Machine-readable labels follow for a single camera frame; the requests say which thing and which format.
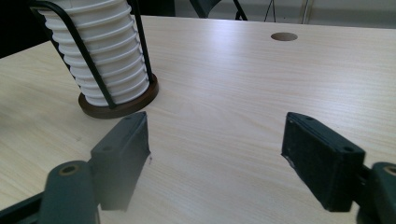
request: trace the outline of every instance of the table surface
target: table surface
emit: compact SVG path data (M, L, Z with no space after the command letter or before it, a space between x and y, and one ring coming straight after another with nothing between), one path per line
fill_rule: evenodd
M160 93L151 163L129 209L103 223L354 223L322 209L280 156L285 117L316 118L396 162L396 31L144 17ZM290 32L294 41L271 34ZM42 191L60 163L87 161L119 121L93 119L50 43L0 60L0 209Z

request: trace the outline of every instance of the chair leg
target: chair leg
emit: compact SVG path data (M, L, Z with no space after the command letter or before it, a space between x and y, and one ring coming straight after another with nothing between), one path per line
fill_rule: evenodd
M236 13L236 15L238 15L238 13L239 13L240 17L242 17L242 20L247 21L248 20L247 15L245 14L245 12L242 9L241 5L239 4L238 0L233 0L233 2L235 3L236 8L238 9L238 12Z
M239 11L236 11L235 20L236 21L241 21L241 13L239 13Z

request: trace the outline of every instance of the round hole in table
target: round hole in table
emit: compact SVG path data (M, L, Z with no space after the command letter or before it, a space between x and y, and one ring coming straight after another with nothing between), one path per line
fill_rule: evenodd
M271 38L278 41L292 41L296 40L298 36L292 33L281 32L271 35Z

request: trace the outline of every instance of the white plastic cup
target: white plastic cup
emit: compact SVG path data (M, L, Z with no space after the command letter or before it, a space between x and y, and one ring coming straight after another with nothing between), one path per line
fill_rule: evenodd
M123 80L129 76L132 76L134 73L138 72L140 69L145 68L145 64L143 62L143 56L136 60L136 62L128 64L125 67L122 67L119 70L116 70L111 73L103 73L101 74L102 79L105 79L107 83L117 82L119 80ZM74 67L70 67L70 72L73 76L78 80L83 80L85 83L90 83L91 85L95 84L96 81L91 73L78 73L75 71Z
M93 49L90 50L90 55L94 61L101 61L108 58L114 58L118 55L127 53L130 49L135 48L136 46L140 46L140 42L136 38L137 32L129 38L116 43L114 45L103 47L101 49ZM74 51L73 49L64 49L64 45L59 46L59 51L71 58L75 58L80 61L84 61L79 50Z
M149 87L149 81L145 79L141 83L130 89L111 94L111 97L117 105L123 104L139 97L141 94L143 94L146 91L148 87ZM90 103L91 105L97 105L97 106L108 105L107 101L104 99L102 94L96 96L86 96L85 98L87 102Z
M116 82L108 82L104 78L104 82L106 83L107 89L110 93L117 93L129 89L147 78L148 76L145 68L141 67L137 72L131 74L125 79L117 80ZM76 78L76 82L81 87L81 91L83 91L83 93L87 96L95 96L101 94L100 90L98 90L99 87L96 82L87 83L83 79L79 78Z
M78 25L78 33L82 39L90 38L92 36L98 36L111 31L118 30L125 25L133 22L134 20L130 16L131 7L127 7L124 11L108 18L104 18L99 21L87 22ZM60 39L73 39L67 30L66 26L54 26L46 23L46 26L50 28L57 38Z
M125 10L129 5L126 1L123 0L106 0L106 1L96 1L93 0L91 5L87 5L85 7L69 7L65 8L67 15L72 19L73 23L76 26L80 26L81 24L91 22L91 21L100 21L105 18L112 17L117 15ZM48 10L39 10L39 13L46 17L46 25L51 26L64 26L64 22L61 20L58 15L53 11Z
M130 51L113 58L107 58L101 61L94 61L97 70L100 74L111 73L119 70L122 67L127 66L128 64L136 62L136 60L138 60L142 55L139 47L140 46L135 46L134 49L131 49ZM91 72L85 61L64 56L64 62L72 66L74 68L74 71L79 74L87 74Z

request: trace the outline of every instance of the cable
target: cable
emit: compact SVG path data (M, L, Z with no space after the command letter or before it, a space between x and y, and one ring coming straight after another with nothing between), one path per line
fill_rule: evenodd
M271 0L270 5L268 5L267 12L265 13L264 21L267 21L268 12L270 11L271 5L273 6L274 22L276 22L276 15L275 15L275 0Z

